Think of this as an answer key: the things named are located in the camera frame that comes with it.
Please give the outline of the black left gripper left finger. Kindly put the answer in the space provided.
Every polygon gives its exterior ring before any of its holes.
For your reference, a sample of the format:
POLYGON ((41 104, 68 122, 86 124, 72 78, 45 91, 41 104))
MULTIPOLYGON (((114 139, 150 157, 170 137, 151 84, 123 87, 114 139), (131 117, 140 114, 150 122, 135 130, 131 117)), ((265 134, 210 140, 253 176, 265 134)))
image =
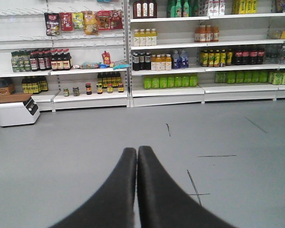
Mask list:
POLYGON ((54 228, 133 228, 137 155, 125 148, 102 186, 54 228))

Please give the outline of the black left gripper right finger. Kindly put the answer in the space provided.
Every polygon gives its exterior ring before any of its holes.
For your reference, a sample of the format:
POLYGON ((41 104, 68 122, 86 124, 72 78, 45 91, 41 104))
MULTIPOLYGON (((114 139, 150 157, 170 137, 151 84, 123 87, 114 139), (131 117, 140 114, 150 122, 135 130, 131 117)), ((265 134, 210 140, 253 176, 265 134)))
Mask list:
POLYGON ((150 146, 138 150, 137 196, 143 228, 230 228, 193 200, 168 174, 150 146))

